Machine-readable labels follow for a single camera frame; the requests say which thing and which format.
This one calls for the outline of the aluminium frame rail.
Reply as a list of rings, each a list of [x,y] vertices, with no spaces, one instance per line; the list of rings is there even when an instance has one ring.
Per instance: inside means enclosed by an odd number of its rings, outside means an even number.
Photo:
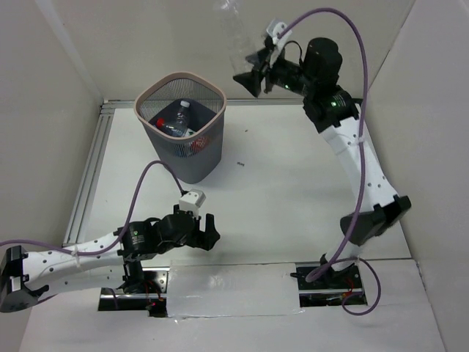
[[[95,134],[78,187],[67,230],[62,241],[62,246],[70,246],[84,242],[95,192],[100,176],[108,137],[114,118],[115,108],[110,103],[104,103],[100,108]]]

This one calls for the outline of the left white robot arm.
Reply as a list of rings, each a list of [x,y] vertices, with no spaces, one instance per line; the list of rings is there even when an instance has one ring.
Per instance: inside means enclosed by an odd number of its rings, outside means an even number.
[[[133,221],[101,238],[61,251],[10,247],[1,263],[1,311],[18,312],[66,292],[101,287],[137,293],[147,284],[142,262],[184,246],[211,250],[220,235],[207,214],[205,228],[189,212]]]

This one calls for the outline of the orange juice bottle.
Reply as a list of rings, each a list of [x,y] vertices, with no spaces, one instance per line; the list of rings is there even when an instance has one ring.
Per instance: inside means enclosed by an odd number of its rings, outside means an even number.
[[[210,138],[207,136],[202,136],[196,139],[194,142],[191,144],[191,150],[194,153],[199,153],[201,150],[203,150],[207,145],[210,144]]]

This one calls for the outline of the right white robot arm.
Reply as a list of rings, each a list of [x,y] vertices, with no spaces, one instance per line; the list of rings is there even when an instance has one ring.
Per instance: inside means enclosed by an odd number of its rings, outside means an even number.
[[[322,37],[310,40],[306,52],[294,63],[285,58],[279,40],[266,37],[264,47],[246,60],[251,70],[233,79],[254,97],[274,86],[302,96],[306,116],[350,180],[356,209],[340,220],[344,238],[337,249],[321,257],[320,267],[306,276],[307,282],[321,279],[325,286],[337,287],[365,243],[381,236],[409,211],[410,199],[399,196],[388,182],[363,135],[365,103],[338,84],[342,56],[334,41]]]

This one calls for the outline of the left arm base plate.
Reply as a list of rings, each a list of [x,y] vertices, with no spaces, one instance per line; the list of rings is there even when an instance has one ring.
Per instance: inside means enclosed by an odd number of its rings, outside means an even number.
[[[145,312],[152,318],[167,318],[169,267],[143,268],[144,281],[132,288],[100,291],[99,312]]]

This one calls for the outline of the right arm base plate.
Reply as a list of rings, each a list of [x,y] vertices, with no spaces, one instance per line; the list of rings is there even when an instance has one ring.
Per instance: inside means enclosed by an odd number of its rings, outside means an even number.
[[[297,265],[290,274],[297,280],[300,307],[338,307],[348,298],[345,305],[367,305],[360,271],[357,265],[351,265],[343,271],[330,269],[326,274],[313,282],[307,282],[306,276],[315,265]]]

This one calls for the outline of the clear bottle red label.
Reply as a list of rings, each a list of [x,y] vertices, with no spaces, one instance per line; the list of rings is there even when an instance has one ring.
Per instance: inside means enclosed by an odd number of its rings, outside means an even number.
[[[167,122],[164,118],[157,118],[154,126],[168,136],[176,136],[177,129],[173,122]]]

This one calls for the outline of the grey mesh waste bin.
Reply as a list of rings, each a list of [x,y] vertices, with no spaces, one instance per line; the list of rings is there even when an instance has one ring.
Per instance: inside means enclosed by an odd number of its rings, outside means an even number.
[[[172,122],[180,101],[190,103],[192,136],[173,137],[159,131],[157,118]],[[195,184],[202,181],[221,161],[224,137],[226,96],[216,86],[189,72],[176,72],[163,77],[142,92],[134,103],[134,112],[149,137],[160,160],[166,162],[180,180]],[[202,136],[210,144],[199,153],[191,144]]]

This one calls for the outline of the clear bottle green label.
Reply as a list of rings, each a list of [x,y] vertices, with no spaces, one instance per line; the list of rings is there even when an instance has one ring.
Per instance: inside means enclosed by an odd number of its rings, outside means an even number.
[[[186,100],[181,100],[176,117],[171,122],[172,136],[178,138],[192,136],[194,131],[189,127],[190,121],[190,103]]]

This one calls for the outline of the clear unlabeled bottle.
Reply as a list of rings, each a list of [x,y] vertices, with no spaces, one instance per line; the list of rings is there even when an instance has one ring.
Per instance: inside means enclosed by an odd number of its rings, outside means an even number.
[[[259,64],[258,50],[240,17],[239,9],[240,1],[217,1],[214,6],[224,33],[234,80],[248,76]]]

